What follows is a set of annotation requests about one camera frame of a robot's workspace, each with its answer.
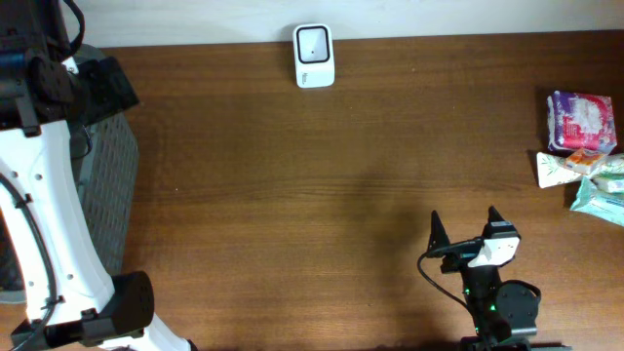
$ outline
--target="wire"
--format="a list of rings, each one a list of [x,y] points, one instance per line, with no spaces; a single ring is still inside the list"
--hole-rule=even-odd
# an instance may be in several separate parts
[[[423,253],[419,258],[418,258],[418,272],[420,272],[420,275],[422,275],[422,277],[429,282],[429,284],[431,284],[434,288],[436,288],[438,291],[440,291],[440,293],[445,294],[446,296],[450,297],[453,301],[459,303],[463,308],[466,309],[466,311],[468,311],[468,313],[470,313],[470,310],[468,309],[468,305],[466,304],[466,302],[460,300],[457,296],[455,296],[454,294],[448,292],[446,289],[442,288],[441,286],[438,285],[438,283],[436,283],[433,279],[429,278],[429,276],[427,275],[427,273],[425,273],[424,270],[422,270],[422,260],[428,255],[429,253]]]
[[[89,133],[85,125],[82,126],[82,131],[85,134],[85,137],[87,137],[87,152],[85,152],[84,155],[72,157],[71,161],[76,161],[76,160],[80,160],[82,158],[87,157],[87,155],[89,155],[91,151],[94,149],[94,142],[92,141],[91,134]]]
[[[22,199],[18,190],[2,174],[0,174],[0,184],[4,185],[7,191],[9,191],[11,196],[16,201],[16,209],[20,209],[23,212],[23,216],[28,222],[28,226],[30,226],[30,230],[32,231],[32,236],[34,237],[35,242],[37,243],[37,248],[39,248],[39,254],[41,254],[43,265],[46,269],[46,275],[48,276],[48,286],[50,289],[50,296],[48,297],[48,300],[46,301],[46,306],[44,307],[44,309],[46,310],[46,313],[41,319],[41,322],[36,324],[32,333],[24,341],[22,341],[21,344],[19,344],[18,346],[15,346],[14,348],[10,350],[10,351],[21,351],[21,350],[24,350],[25,347],[28,346],[28,344],[31,343],[35,339],[35,336],[37,336],[40,333],[43,333],[44,328],[48,325],[48,322],[50,322],[50,319],[52,318],[52,314],[54,313],[55,307],[58,303],[57,302],[57,279],[55,277],[55,271],[52,267],[52,261],[50,260],[50,256],[48,255],[48,250],[46,249],[46,243],[43,241],[43,237],[41,236],[41,231],[39,231],[37,222],[32,216],[32,212],[30,211],[27,205],[28,202],[31,201],[31,199],[28,196],[26,196],[25,199]]]
[[[82,40],[85,38],[85,15],[83,15],[82,11],[80,11],[78,5],[76,5],[73,0],[63,1],[67,4],[71,12],[74,13],[74,16],[78,20],[78,25],[80,25],[78,35],[76,35],[76,38],[69,43],[69,52],[65,54],[67,58],[70,58],[76,55],[78,49],[80,49],[80,46],[82,45]]]

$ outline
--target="black cable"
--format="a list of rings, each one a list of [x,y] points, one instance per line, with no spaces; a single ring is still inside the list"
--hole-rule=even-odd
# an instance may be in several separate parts
[[[87,130],[87,127],[83,125],[82,126],[82,131],[85,134],[85,137],[87,138],[87,152],[85,152],[84,155],[72,157],[71,161],[76,161],[76,160],[80,160],[82,158],[87,157],[87,155],[89,155],[91,153],[91,151],[94,149],[94,142],[91,139],[91,134]]]
[[[78,5],[74,3],[73,0],[63,0],[65,4],[69,7],[74,16],[78,20],[78,25],[80,25],[80,29],[78,31],[78,35],[76,38],[69,43],[69,52],[65,54],[66,59],[70,58],[78,52],[80,46],[82,45],[82,40],[85,38],[85,15],[83,15],[82,11],[78,8]]]
[[[31,201],[28,197],[25,199],[21,198],[18,190],[11,184],[11,182],[2,174],[0,174],[0,184],[4,185],[4,187],[9,191],[11,196],[16,202],[16,209],[20,209],[23,212],[23,216],[28,222],[28,226],[30,226],[30,230],[32,231],[32,236],[37,243],[37,248],[39,248],[39,253],[41,254],[41,258],[43,260],[43,265],[46,269],[46,275],[48,276],[48,286],[50,289],[50,296],[46,301],[46,313],[44,314],[41,322],[37,323],[32,333],[26,338],[26,340],[22,341],[21,344],[15,346],[10,351],[20,351],[24,350],[26,346],[30,342],[32,342],[40,333],[43,333],[44,328],[50,322],[52,318],[52,314],[55,311],[55,307],[57,305],[57,280],[55,277],[55,271],[52,267],[52,261],[50,260],[50,256],[48,255],[48,250],[46,249],[46,243],[43,241],[43,237],[41,236],[41,231],[39,231],[39,227],[37,226],[37,222],[32,216],[32,212],[28,208],[28,203]]]
[[[429,282],[429,284],[431,284],[434,288],[436,288],[438,291],[440,291],[440,293],[445,294],[446,296],[450,297],[453,301],[459,303],[463,308],[466,309],[466,311],[468,311],[468,313],[470,313],[470,310],[468,309],[468,305],[466,304],[466,302],[460,300],[457,296],[455,296],[454,294],[448,292],[446,289],[442,288],[441,286],[438,285],[438,283],[434,282],[433,279],[429,278],[429,276],[427,275],[427,273],[425,273],[424,270],[422,270],[422,260],[428,255],[429,253],[423,253],[419,258],[418,258],[418,272],[420,272],[420,275],[422,275],[422,277]]]

